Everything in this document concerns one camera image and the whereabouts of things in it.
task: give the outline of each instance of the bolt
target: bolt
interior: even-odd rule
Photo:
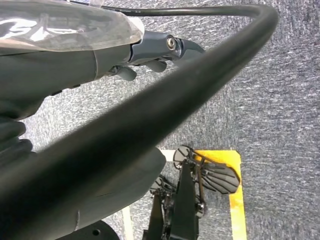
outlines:
[[[168,37],[167,39],[167,46],[168,49],[173,51],[176,49],[176,40],[173,37]]]

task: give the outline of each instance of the floor marking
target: floor marking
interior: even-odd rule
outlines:
[[[161,150],[168,162],[174,160],[175,150]],[[197,150],[196,152],[214,160],[218,163],[224,163],[233,168],[240,179],[241,156],[234,150]],[[231,227],[233,240],[247,240],[246,218],[244,206],[242,184],[240,182],[238,190],[229,196],[231,216]]]
[[[123,225],[125,227],[125,240],[134,240],[130,206],[122,209]]]

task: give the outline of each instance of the black hose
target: black hose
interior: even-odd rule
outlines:
[[[118,173],[134,165],[134,159],[158,144],[217,93],[267,42],[278,22],[277,12],[265,5],[165,11],[123,10],[128,16],[188,12],[188,15],[247,16],[255,20],[197,62],[181,67],[1,175],[2,240],[49,239],[48,236],[56,231],[51,224],[53,221],[75,212],[102,185],[111,184]],[[37,236],[30,236],[35,228],[38,229]]]

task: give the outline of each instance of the yellow tape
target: yellow tape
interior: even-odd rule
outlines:
[[[196,152],[208,159],[232,167],[240,177],[241,182],[238,190],[229,196],[232,234],[233,240],[247,240],[246,218],[240,168],[242,164],[241,156],[234,150],[197,150]]]

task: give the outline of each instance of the gray carpet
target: gray carpet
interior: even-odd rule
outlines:
[[[272,40],[219,94],[162,142],[162,149],[235,149],[242,159],[248,240],[320,239],[320,25],[318,0],[109,0],[131,8],[260,3],[274,6],[280,21]],[[143,18],[146,29],[168,32],[208,49],[248,22],[240,17]],[[103,78],[49,97],[27,119],[38,150],[104,113],[162,75],[138,68],[125,82]],[[171,67],[166,73],[172,71]],[[174,176],[171,166],[164,173]],[[201,239],[232,239],[229,200],[208,194],[209,215]],[[135,239],[146,228],[151,201],[131,207]],[[122,239],[122,213],[107,219]]]

